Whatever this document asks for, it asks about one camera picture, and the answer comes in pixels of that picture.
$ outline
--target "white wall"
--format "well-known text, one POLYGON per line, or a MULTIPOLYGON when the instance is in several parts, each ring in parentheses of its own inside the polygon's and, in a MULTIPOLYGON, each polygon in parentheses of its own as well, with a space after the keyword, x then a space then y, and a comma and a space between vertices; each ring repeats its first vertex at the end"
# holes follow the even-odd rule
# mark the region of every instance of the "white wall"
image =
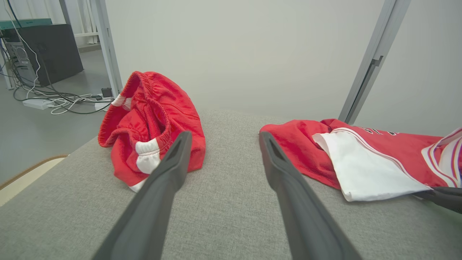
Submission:
POLYGON ((462 1, 413 0, 355 125, 445 136, 462 126, 462 1))
POLYGON ((106 1, 117 61, 175 81, 196 107, 339 116, 383 0, 106 1))

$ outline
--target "white curtain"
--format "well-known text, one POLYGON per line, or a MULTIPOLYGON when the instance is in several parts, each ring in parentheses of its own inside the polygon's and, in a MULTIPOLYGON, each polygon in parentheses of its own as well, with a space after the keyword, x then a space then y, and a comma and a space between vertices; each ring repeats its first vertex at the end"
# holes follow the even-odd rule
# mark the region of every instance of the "white curtain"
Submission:
MULTIPOLYGON (((97 32, 96 24, 93 19, 93 13, 91 12, 90 0, 82 0, 83 1, 83 13, 84 13, 84 20, 85 20, 85 32, 97 32)), ((95 44, 98 43, 98 36, 87 36, 87 43, 88 44, 95 44)))

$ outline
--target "power strip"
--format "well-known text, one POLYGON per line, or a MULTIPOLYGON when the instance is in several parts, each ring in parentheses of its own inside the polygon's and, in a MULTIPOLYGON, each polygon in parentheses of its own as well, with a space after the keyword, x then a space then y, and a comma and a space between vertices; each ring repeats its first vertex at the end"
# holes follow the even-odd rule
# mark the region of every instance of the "power strip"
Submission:
POLYGON ((98 103, 95 103, 95 110, 100 110, 104 108, 105 106, 109 105, 114 99, 114 97, 103 97, 103 94, 98 94, 98 96, 101 96, 103 99, 98 100, 98 103))
POLYGON ((48 104, 44 103, 43 99, 28 99, 23 101, 23 105, 28 106, 28 107, 33 107, 33 108, 38 108, 41 110, 47 109, 48 104))

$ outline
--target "black computer case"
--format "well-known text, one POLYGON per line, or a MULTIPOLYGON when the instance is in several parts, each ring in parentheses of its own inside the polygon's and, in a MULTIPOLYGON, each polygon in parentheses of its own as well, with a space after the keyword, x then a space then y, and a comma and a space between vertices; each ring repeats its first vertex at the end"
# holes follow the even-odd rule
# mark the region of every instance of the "black computer case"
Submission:
MULTIPOLYGON (((66 79, 83 71, 79 50, 70 25, 41 25, 18 28, 22 38, 39 55, 40 65, 45 65, 51 83, 66 79)), ((35 54, 20 41, 14 29, 3 30, 4 41, 14 66, 25 82, 32 84, 38 68, 35 54)), ((50 84, 45 69, 38 71, 40 85, 50 84)))

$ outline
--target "gray table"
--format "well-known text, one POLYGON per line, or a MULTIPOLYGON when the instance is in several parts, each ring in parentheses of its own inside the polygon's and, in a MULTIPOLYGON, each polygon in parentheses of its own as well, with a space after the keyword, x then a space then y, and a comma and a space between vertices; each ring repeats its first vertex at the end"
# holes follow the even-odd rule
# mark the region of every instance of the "gray table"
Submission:
MULTIPOLYGON (((287 121, 200 112, 204 167, 173 201, 164 259, 290 259, 258 131, 287 121)), ((1 259, 90 259, 134 193, 112 175, 110 149, 91 140, 0 207, 1 259)), ((306 178, 364 259, 461 259, 457 214, 412 196, 348 203, 306 178)))

